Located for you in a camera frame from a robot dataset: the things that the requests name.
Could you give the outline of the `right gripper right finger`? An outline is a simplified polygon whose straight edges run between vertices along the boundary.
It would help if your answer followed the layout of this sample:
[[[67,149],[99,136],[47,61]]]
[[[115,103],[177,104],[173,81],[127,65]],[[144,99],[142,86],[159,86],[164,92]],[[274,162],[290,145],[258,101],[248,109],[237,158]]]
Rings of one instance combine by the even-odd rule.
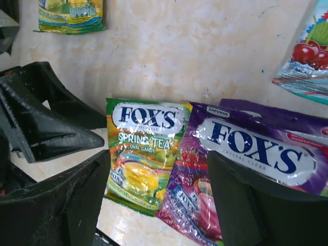
[[[207,157],[224,245],[327,245],[327,198],[297,191],[216,151]]]

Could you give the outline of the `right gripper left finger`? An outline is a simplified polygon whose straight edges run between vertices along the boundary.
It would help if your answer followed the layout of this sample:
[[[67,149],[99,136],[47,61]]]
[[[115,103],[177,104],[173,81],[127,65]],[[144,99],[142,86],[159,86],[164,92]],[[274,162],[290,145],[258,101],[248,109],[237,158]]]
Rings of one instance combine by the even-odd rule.
[[[102,150],[1,198],[1,245],[92,245],[110,171]]]

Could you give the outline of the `purple candy bag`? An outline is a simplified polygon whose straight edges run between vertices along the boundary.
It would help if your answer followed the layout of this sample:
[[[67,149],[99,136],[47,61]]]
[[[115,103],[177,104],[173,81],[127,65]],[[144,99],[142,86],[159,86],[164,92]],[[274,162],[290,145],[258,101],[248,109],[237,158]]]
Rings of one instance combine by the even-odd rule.
[[[241,99],[222,99],[220,105],[258,116],[291,133],[327,145],[327,118],[264,106]]]
[[[291,189],[327,195],[327,145],[235,108],[193,103],[157,217],[200,245],[224,245],[208,172],[216,151]]]

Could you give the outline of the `green candy bag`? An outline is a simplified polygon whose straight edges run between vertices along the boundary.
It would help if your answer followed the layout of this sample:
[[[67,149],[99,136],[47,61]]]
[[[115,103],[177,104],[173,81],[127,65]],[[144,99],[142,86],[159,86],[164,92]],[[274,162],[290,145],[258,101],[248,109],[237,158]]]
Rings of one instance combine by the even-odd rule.
[[[106,198],[153,217],[161,208],[190,103],[107,98]]]
[[[40,0],[39,32],[85,34],[105,30],[103,1]]]

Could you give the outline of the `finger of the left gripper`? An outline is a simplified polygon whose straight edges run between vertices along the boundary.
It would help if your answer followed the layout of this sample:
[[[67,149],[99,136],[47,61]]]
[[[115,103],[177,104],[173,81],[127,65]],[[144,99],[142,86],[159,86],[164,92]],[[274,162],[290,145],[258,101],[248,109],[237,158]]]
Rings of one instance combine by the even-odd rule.
[[[73,95],[47,61],[1,71],[1,130],[28,163],[103,147],[106,117]]]

